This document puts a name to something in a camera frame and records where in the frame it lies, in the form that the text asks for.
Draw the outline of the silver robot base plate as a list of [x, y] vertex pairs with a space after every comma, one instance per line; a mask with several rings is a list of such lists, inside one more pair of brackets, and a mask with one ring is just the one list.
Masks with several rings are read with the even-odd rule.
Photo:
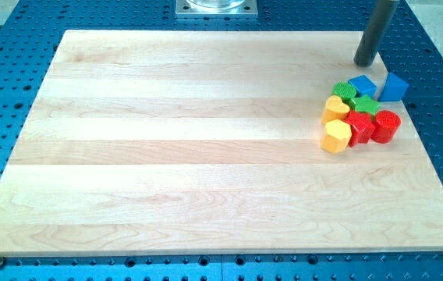
[[175, 14], [180, 18], [205, 16], [257, 17], [257, 0], [176, 0]]

